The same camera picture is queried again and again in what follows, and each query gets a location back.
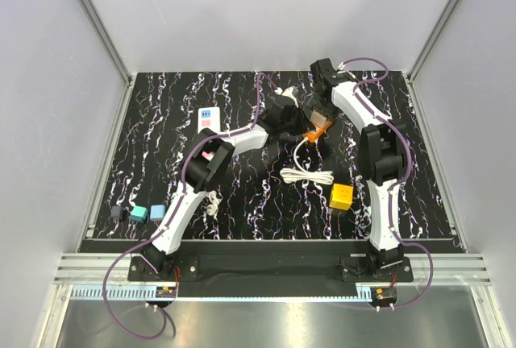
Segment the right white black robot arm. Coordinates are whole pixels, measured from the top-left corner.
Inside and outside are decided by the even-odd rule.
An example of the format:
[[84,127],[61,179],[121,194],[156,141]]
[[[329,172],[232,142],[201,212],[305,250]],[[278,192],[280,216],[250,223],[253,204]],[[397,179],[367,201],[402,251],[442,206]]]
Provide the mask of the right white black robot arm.
[[314,94],[309,111],[335,121],[343,113],[360,131],[358,168],[368,185],[371,230],[366,256],[353,268],[355,275],[368,274],[385,280],[402,264],[403,245],[398,233],[398,193],[410,174],[410,150],[404,138],[405,125],[380,111],[362,93],[359,81],[341,64],[334,68],[328,58],[310,65]]

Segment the white multi-socket power strip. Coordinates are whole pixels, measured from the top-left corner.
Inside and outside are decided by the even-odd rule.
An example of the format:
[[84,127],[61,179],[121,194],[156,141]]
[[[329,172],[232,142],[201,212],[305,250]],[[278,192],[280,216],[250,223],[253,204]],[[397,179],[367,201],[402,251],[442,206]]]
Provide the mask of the white multi-socket power strip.
[[219,107],[203,107],[198,110],[198,133],[205,128],[211,129],[216,134],[221,132]]

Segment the teal usb charger plug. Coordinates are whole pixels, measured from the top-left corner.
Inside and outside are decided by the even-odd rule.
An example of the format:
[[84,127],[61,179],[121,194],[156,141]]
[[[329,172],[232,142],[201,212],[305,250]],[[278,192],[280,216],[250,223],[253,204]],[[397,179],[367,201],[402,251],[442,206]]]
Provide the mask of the teal usb charger plug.
[[134,206],[129,214],[128,220],[138,224],[144,224],[148,219],[148,208],[143,206]]

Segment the orange white socket cube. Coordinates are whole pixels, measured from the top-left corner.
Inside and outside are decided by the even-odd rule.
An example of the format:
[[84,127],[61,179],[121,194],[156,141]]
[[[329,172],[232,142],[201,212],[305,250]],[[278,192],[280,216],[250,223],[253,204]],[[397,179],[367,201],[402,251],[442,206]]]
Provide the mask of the orange white socket cube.
[[332,124],[333,122],[329,121],[323,126],[315,125],[315,129],[304,133],[303,138],[306,139],[309,143],[316,143],[318,139],[331,127]]

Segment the light blue charger plug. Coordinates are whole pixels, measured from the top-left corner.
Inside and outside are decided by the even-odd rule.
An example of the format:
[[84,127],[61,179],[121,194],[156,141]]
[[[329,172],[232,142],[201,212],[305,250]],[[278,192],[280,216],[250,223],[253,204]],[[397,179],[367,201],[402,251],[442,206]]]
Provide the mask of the light blue charger plug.
[[152,205],[149,212],[149,219],[152,222],[161,222],[166,214],[165,205]]

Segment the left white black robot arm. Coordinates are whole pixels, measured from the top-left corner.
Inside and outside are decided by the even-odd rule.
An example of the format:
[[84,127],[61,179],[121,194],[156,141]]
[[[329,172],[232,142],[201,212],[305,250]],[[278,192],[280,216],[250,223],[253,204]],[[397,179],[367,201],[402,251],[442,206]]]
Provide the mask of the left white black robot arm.
[[245,127],[221,133],[202,129],[181,166],[177,191],[164,218],[139,249],[146,271],[156,280],[166,280],[172,275],[174,261],[169,256],[179,249],[191,217],[218,187],[234,156],[261,149],[282,134],[301,135],[309,125],[302,104],[280,96]]

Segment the pink white plug cube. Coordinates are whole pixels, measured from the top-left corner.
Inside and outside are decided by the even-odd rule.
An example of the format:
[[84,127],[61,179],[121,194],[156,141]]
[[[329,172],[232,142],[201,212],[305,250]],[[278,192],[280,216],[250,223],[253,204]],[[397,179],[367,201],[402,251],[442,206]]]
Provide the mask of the pink white plug cube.
[[317,127],[325,127],[329,120],[323,114],[320,114],[317,110],[311,112],[310,121]]

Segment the orange block under arm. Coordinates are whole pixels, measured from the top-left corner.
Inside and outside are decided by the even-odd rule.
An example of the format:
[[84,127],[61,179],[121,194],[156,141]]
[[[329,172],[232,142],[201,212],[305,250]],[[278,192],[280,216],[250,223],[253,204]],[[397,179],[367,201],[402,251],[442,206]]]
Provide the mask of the orange block under arm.
[[353,202],[354,188],[347,184],[334,183],[331,187],[329,207],[347,211],[351,208]]

